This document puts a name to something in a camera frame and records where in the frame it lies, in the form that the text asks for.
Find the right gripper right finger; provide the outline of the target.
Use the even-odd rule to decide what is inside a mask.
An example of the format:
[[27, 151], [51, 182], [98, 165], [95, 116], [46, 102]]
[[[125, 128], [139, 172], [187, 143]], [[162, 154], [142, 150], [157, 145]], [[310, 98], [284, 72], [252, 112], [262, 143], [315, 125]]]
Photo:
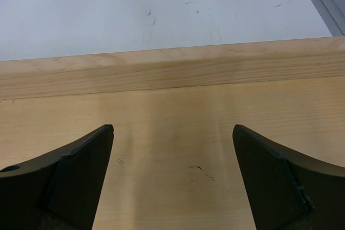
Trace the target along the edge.
[[344, 229], [344, 168], [240, 124], [234, 149], [256, 229]]

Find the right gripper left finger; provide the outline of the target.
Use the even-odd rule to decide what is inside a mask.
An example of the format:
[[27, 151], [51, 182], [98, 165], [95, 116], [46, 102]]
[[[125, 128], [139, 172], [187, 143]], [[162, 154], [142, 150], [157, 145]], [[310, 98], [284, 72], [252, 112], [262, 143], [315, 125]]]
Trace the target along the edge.
[[1, 169], [1, 229], [92, 229], [113, 139], [105, 124]]

